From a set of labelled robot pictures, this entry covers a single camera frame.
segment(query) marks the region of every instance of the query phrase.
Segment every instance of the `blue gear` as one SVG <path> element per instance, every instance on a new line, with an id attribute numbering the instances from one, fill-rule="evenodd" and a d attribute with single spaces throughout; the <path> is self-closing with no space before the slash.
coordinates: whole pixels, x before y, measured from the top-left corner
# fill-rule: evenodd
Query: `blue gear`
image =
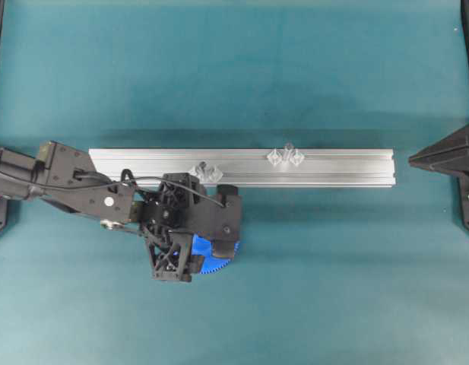
<path id="1" fill-rule="evenodd" d="M 234 252 L 237 252 L 239 242 L 234 246 Z M 202 237 L 194 235 L 192 241 L 192 255 L 202 255 L 205 257 L 204 264 L 202 264 L 201 274 L 209 274 L 222 269 L 224 266 L 231 262 L 231 259 L 218 259 L 212 256 L 212 243 Z"/>

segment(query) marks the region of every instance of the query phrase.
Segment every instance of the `teal background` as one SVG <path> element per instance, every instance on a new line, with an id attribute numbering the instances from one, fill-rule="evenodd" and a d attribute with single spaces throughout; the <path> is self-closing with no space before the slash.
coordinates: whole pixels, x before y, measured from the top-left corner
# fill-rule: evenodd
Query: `teal background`
<path id="1" fill-rule="evenodd" d="M 151 280 L 140 239 L 40 201 L 0 234 L 0 364 L 469 364 L 459 1 L 8 0 L 0 145 L 394 148 L 393 189 L 242 189 L 236 260 Z"/>

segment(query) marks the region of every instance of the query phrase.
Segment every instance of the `gear teeth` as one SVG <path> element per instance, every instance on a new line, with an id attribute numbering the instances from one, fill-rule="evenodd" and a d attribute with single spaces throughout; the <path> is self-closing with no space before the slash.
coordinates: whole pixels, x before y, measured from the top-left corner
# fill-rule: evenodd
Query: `gear teeth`
<path id="1" fill-rule="evenodd" d="M 239 242 L 236 243 L 236 245 L 234 246 L 234 254 L 237 253 L 237 250 L 239 249 Z M 214 268 L 210 268 L 208 270 L 204 270 L 204 269 L 201 269 L 201 274 L 212 274 L 212 273 L 215 273 L 219 270 L 221 270 L 222 268 L 225 268 L 228 264 L 231 263 L 232 259 L 227 259 L 227 260 L 223 260 L 223 259 L 219 259 L 219 261 L 223 261 L 223 262 L 220 262 L 219 265 L 217 267 L 214 267 Z"/>

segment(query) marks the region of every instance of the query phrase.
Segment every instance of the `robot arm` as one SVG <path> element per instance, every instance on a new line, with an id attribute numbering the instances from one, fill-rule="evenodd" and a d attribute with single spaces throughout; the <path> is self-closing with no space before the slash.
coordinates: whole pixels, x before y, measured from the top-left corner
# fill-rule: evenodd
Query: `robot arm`
<path id="1" fill-rule="evenodd" d="M 92 217 L 109 230 L 142 236 L 153 277 L 190 281 L 204 256 L 192 255 L 199 236 L 212 256 L 231 259 L 239 242 L 241 198 L 235 186 L 218 186 L 213 196 L 188 173 L 166 174 L 155 191 L 138 187 L 129 170 L 119 182 L 98 173 L 89 154 L 57 142 L 40 146 L 36 158 L 0 148 L 0 195 L 41 198 L 70 214 Z"/>

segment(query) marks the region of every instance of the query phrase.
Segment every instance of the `clear plastic piece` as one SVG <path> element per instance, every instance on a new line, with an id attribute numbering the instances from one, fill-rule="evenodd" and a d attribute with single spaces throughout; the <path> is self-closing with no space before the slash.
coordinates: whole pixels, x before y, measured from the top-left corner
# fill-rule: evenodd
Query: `clear plastic piece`
<path id="1" fill-rule="evenodd" d="M 299 166 L 305 159 L 305 155 L 298 148 L 295 148 L 293 144 L 287 143 L 281 152 L 275 148 L 266 158 L 273 166 L 277 166 L 281 162 L 290 162 L 295 166 Z"/>
<path id="2" fill-rule="evenodd" d="M 290 162 L 293 163 L 295 166 L 298 166 L 303 162 L 303 160 L 305 160 L 305 154 L 298 151 L 298 148 L 295 148 L 295 151 L 290 156 Z"/>
<path id="3" fill-rule="evenodd" d="M 207 167 L 207 164 L 204 161 L 193 166 L 189 173 L 197 177 L 202 184 L 218 183 L 223 176 L 222 171 L 220 171 L 217 166 Z"/>
<path id="4" fill-rule="evenodd" d="M 274 148 L 273 151 L 270 152 L 268 156 L 266 156 L 266 158 L 273 166 L 277 166 L 283 160 L 280 152 L 278 152 L 276 148 Z"/>

